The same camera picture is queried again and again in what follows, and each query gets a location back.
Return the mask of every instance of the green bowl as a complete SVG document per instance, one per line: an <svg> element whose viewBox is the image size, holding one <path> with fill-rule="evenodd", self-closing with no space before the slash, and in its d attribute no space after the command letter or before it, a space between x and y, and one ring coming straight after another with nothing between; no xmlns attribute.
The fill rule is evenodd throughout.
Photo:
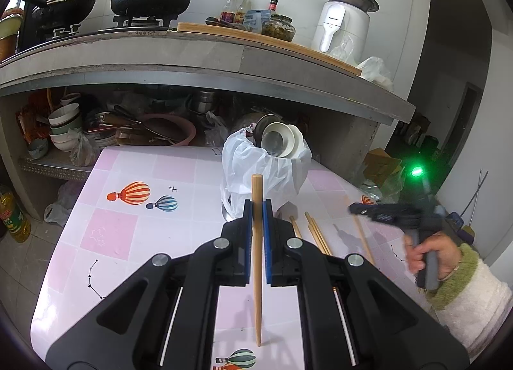
<svg viewBox="0 0 513 370"><path fill-rule="evenodd" d="M55 135L55 134L67 133L70 128L81 128L81 127L82 127L82 117L80 117L80 115L79 115L77 118L75 118L68 124L65 124L65 125L63 125L61 127L57 127L57 128L51 128L50 130L52 130L52 134Z"/></svg>

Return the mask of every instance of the white appliance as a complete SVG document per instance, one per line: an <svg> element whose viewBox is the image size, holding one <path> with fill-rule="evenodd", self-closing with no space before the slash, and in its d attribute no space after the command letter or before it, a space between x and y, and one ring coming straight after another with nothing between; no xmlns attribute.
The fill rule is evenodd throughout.
<svg viewBox="0 0 513 370"><path fill-rule="evenodd" d="M369 31L367 13L378 9L375 0L329 0L310 47L351 65L360 63Z"/></svg>

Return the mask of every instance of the cutting board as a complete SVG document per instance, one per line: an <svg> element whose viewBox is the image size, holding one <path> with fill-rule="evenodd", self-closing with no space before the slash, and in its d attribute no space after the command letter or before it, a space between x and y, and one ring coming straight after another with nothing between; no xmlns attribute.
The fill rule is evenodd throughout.
<svg viewBox="0 0 513 370"><path fill-rule="evenodd" d="M178 23L176 28L178 31L188 31L191 33L205 33L207 35L225 36L235 39L249 40L251 42L258 42L268 46L279 47L287 51L295 52L316 59L323 63L336 66L340 69L346 70L360 76L362 71L354 66L351 66L345 62L339 61L338 59L327 56L326 54L314 51L304 46L297 45L295 43L286 42L281 39L271 38L270 36L259 35L258 33L251 33L249 31L235 30L228 28L220 28L219 26L207 26L206 24L197 23Z"/></svg>

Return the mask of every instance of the blue striped hot air balloon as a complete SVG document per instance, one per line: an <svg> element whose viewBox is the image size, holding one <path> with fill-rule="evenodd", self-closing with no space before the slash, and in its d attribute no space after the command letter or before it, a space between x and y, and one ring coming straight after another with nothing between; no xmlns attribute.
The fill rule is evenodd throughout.
<svg viewBox="0 0 513 370"><path fill-rule="evenodd" d="M146 208L149 210L153 209L154 206L162 211L171 212L178 208L178 201L169 195L164 195L155 204L146 204Z"/></svg>
<svg viewBox="0 0 513 370"><path fill-rule="evenodd" d="M230 357L227 358L216 358L216 363L230 363L240 368L250 368L255 365L255 353L248 349L240 349L234 351Z"/></svg>

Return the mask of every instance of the sleeve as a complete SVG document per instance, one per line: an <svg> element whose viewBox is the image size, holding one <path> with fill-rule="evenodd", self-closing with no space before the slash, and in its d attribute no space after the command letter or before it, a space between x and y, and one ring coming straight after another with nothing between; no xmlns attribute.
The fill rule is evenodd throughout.
<svg viewBox="0 0 513 370"><path fill-rule="evenodd" d="M498 280L468 244L460 247L459 269L427 300L442 325L467 349L470 357L478 355L491 342L509 311L511 290Z"/></svg>

